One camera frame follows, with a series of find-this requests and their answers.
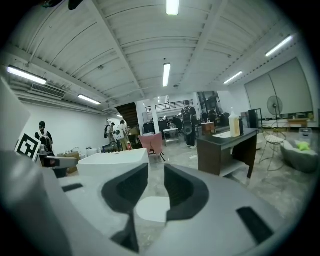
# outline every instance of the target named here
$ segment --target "ceiling light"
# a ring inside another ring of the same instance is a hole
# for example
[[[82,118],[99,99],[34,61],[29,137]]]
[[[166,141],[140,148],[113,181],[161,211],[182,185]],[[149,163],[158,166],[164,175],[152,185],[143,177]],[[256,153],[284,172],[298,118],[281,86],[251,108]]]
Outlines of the ceiling light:
[[[168,86],[170,67],[171,67],[170,63],[165,63],[163,65],[163,87]]]
[[[242,73],[243,73],[243,72],[240,71],[238,74],[234,75],[233,77],[231,77],[230,79],[228,79],[227,81],[225,81],[223,84],[225,85],[225,84],[229,83],[232,79],[235,79],[237,76],[240,76]]]
[[[29,79],[41,85],[45,85],[47,82],[47,80],[42,78],[41,76],[37,76],[35,74],[29,73],[15,66],[9,65],[6,70],[11,74],[14,74],[16,76],[19,76],[25,79]]]
[[[166,0],[166,14],[167,15],[178,15],[179,1],[180,0]]]
[[[286,39],[284,39],[281,43],[279,43],[276,47],[274,47],[272,50],[268,51],[265,56],[269,57],[271,54],[273,54],[275,51],[280,49],[282,46],[284,46],[286,43],[292,40],[294,38],[292,35],[288,36]]]
[[[91,102],[91,103],[93,103],[93,104],[97,104],[97,105],[100,105],[100,104],[101,104],[101,102],[98,102],[98,101],[96,101],[96,100],[94,100],[94,99],[92,99],[92,98],[88,98],[87,96],[84,96],[84,95],[82,95],[82,94],[79,94],[79,95],[78,95],[78,98],[83,99],[83,100],[88,101],[88,102]]]

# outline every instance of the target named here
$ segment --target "black backpack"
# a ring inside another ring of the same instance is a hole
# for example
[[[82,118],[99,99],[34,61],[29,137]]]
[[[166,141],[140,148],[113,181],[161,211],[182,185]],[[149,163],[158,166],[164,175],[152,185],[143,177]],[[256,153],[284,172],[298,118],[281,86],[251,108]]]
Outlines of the black backpack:
[[[108,126],[110,126],[110,125],[107,125],[107,126],[105,127],[105,129],[104,129],[104,138],[105,138],[105,139],[108,138],[108,134],[107,134]]]
[[[183,116],[182,116],[184,122],[190,122],[191,121],[190,109],[191,109],[190,106],[184,108],[184,112],[183,112]]]

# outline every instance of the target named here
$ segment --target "yellow-green cushion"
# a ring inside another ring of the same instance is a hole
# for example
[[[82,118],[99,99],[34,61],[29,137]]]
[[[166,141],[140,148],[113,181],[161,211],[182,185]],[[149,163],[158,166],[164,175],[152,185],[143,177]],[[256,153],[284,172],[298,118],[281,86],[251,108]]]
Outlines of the yellow-green cushion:
[[[305,141],[301,141],[296,144],[300,151],[310,150],[309,143]]]

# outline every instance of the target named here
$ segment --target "black cap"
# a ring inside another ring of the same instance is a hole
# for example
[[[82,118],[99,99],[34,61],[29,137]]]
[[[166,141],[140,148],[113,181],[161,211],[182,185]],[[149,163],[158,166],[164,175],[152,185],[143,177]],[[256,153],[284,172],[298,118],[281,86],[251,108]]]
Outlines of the black cap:
[[[46,128],[46,123],[44,121],[41,121],[39,123],[39,127],[43,127],[43,128]]]

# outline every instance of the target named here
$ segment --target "gray bean bag chair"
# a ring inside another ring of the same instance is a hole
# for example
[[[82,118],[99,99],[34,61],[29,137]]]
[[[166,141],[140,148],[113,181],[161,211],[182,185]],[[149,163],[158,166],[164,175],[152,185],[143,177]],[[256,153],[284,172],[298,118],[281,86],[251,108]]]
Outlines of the gray bean bag chair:
[[[284,160],[294,169],[309,174],[317,170],[319,164],[318,153],[314,150],[301,151],[297,147],[297,140],[285,140],[281,144]]]

